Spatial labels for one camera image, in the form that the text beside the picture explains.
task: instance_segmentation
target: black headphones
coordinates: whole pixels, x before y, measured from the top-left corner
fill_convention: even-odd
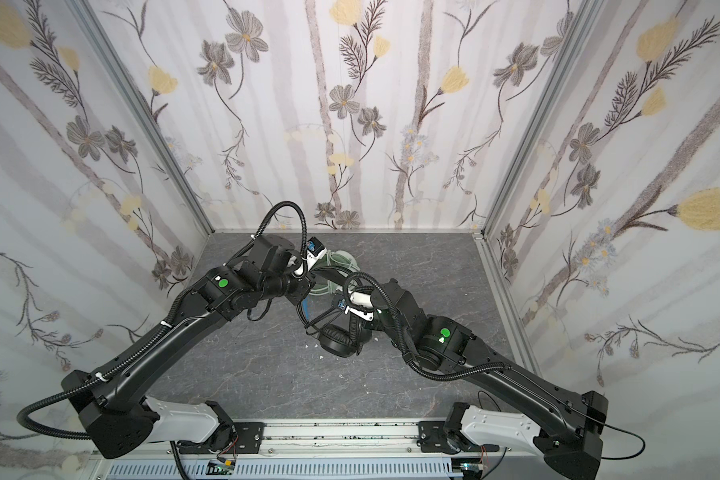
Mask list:
[[[349,331],[340,326],[327,324],[320,329],[318,341],[327,352],[347,358],[353,353],[360,355],[363,344],[371,340],[371,331],[365,328],[365,321],[354,313],[349,313]]]

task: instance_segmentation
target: flower stem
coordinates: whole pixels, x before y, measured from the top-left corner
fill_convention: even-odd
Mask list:
[[[568,183],[570,182],[570,179],[573,178],[576,167],[578,166],[579,162],[576,162],[576,165],[574,165],[574,169],[571,170],[570,175],[568,175],[568,180],[565,181],[565,188],[563,188],[563,206],[565,206],[565,199],[568,196]]]
[[[373,148],[374,143],[376,143],[376,132],[373,132],[373,140],[371,140],[371,146],[368,147],[368,149],[365,151],[365,153],[360,157],[360,160],[358,160],[358,163],[362,162],[362,159],[365,158],[365,155],[368,155],[368,153]]]
[[[232,109],[230,108],[230,106],[229,106],[228,104],[226,104],[226,101],[224,101],[224,97],[222,97],[222,96],[221,96],[221,92],[219,92],[219,85],[216,84],[216,79],[215,79],[215,78],[213,79],[213,87],[216,89],[216,94],[219,95],[219,100],[221,101],[221,103],[223,103],[224,106],[226,107],[226,109],[229,110],[230,113],[231,113],[232,115],[234,115],[235,118],[237,118],[237,121],[240,122],[240,128],[242,129],[243,134],[245,134],[246,128],[245,128],[245,126],[242,124],[242,120],[240,120],[240,117],[238,117],[237,114],[236,114],[234,111],[232,111]]]
[[[563,212],[563,213],[561,213],[561,214],[555,214],[555,215],[550,215],[550,216],[566,215],[568,212],[570,212],[571,210],[573,210],[574,208],[576,208],[576,205],[577,205],[577,204],[574,204],[574,206],[572,206],[571,208],[569,208],[568,210],[566,210],[565,212]]]
[[[237,86],[237,90],[235,90],[235,93],[233,93],[230,97],[230,100],[232,100],[234,96],[237,95],[237,92],[240,91],[240,88],[242,88],[242,80],[246,77],[246,68],[242,60],[242,52],[240,52],[240,84]]]
[[[653,212],[648,212],[647,214],[642,214],[640,216],[635,216],[631,221],[637,220],[638,218],[643,218],[644,216],[653,215],[653,214],[662,214],[664,212],[669,212],[672,210],[671,208],[665,208],[663,210],[654,210]]]
[[[355,135],[355,139],[357,139],[358,142],[360,142],[360,145],[365,147],[365,144],[360,140],[360,137],[355,133],[355,122],[352,121],[352,114],[349,115],[349,127],[352,128],[352,134]]]

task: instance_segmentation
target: floral wallpaper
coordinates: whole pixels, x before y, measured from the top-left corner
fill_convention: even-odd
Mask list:
[[[542,373],[647,440],[598,478],[720,478],[720,2],[605,2],[487,239]]]
[[[92,444],[16,414],[162,318],[205,239],[66,6],[0,1],[0,478],[80,474]]]
[[[91,4],[214,227],[332,230],[481,228],[578,6]]]

